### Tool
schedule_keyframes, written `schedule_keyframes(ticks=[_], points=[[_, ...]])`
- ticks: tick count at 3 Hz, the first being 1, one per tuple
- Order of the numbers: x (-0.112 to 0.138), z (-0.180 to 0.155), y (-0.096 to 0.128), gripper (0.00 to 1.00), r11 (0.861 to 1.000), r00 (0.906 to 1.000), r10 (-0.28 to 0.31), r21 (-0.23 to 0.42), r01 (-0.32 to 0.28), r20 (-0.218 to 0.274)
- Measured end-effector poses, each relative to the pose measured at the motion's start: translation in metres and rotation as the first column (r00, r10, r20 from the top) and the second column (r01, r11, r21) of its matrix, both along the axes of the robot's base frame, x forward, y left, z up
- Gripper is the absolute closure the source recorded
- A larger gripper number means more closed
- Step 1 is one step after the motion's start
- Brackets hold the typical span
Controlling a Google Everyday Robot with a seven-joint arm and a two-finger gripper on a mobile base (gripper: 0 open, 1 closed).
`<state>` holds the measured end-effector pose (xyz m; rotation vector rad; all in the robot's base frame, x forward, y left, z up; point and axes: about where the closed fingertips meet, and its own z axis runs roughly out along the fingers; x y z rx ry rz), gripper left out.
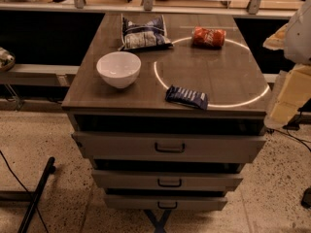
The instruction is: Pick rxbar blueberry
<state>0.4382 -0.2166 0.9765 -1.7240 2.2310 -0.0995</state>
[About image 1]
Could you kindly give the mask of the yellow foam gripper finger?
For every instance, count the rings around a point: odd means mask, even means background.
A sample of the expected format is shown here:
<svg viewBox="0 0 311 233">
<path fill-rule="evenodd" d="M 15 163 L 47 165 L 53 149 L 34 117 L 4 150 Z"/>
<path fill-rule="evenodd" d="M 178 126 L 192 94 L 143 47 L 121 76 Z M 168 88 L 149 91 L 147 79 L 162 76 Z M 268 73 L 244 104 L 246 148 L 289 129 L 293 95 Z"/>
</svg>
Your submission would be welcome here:
<svg viewBox="0 0 311 233">
<path fill-rule="evenodd" d="M 298 109 L 311 99 L 311 66 L 295 64 L 290 72 L 281 71 L 272 89 L 264 125 L 279 129 L 294 118 Z"/>
</svg>

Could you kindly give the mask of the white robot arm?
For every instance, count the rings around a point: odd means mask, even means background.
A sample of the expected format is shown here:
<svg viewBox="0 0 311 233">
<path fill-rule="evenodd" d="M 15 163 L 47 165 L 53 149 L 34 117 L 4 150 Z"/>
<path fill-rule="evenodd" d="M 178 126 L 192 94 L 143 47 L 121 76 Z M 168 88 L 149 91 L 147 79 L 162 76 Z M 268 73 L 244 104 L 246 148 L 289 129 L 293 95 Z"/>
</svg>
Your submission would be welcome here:
<svg viewBox="0 0 311 233">
<path fill-rule="evenodd" d="M 311 99 L 311 0 L 305 0 L 289 20 L 283 50 L 294 67 L 290 72 L 281 71 L 274 83 L 264 119 L 271 129 L 287 125 Z"/>
</svg>

